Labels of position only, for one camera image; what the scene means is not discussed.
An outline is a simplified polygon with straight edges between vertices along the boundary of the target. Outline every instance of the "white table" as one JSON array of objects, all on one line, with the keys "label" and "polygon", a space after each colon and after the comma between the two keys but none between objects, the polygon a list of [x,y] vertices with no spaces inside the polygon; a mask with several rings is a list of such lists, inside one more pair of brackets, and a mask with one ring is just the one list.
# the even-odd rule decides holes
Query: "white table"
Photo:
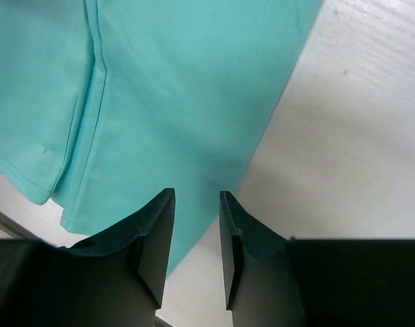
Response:
[{"label": "white table", "polygon": [[[282,236],[415,238],[415,0],[326,0],[235,194]],[[0,211],[70,245],[53,202]],[[228,327],[215,222],[167,280],[175,327]]]}]

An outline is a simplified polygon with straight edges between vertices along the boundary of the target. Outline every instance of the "black plastic piece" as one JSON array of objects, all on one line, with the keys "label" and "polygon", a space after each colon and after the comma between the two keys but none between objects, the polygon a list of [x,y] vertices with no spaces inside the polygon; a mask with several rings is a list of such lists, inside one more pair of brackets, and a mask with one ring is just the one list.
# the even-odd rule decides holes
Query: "black plastic piece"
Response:
[{"label": "black plastic piece", "polygon": [[415,326],[415,240],[286,240],[220,201],[234,326]]},{"label": "black plastic piece", "polygon": [[142,326],[160,308],[174,190],[71,249],[0,240],[0,326]]}]

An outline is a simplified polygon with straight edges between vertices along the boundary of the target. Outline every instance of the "hem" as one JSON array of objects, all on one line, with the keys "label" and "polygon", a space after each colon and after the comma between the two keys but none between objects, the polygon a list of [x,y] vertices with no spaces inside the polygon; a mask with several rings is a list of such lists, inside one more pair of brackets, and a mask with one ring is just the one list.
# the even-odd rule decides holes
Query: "hem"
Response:
[{"label": "hem", "polygon": [[6,160],[0,159],[0,174],[4,175],[26,199],[43,205],[50,198],[50,190],[24,177],[18,169]]}]

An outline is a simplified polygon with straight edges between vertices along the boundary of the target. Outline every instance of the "small hole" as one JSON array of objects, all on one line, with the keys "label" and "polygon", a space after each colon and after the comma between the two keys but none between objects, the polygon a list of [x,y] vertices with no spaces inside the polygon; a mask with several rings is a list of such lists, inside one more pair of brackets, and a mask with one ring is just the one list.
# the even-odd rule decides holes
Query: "small hole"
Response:
[{"label": "small hole", "polygon": [[94,247],[98,244],[98,242],[92,238],[86,238],[85,240],[81,240],[72,246],[72,249],[84,249],[85,247]]}]

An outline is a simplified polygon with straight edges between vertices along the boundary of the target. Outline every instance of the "turquoise garment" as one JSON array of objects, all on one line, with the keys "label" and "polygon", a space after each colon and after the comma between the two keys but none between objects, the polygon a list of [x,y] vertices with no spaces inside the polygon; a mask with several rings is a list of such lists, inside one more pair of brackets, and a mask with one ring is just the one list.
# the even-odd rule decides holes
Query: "turquoise garment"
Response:
[{"label": "turquoise garment", "polygon": [[81,1],[0,0],[0,173],[35,203],[70,159],[92,47]]}]

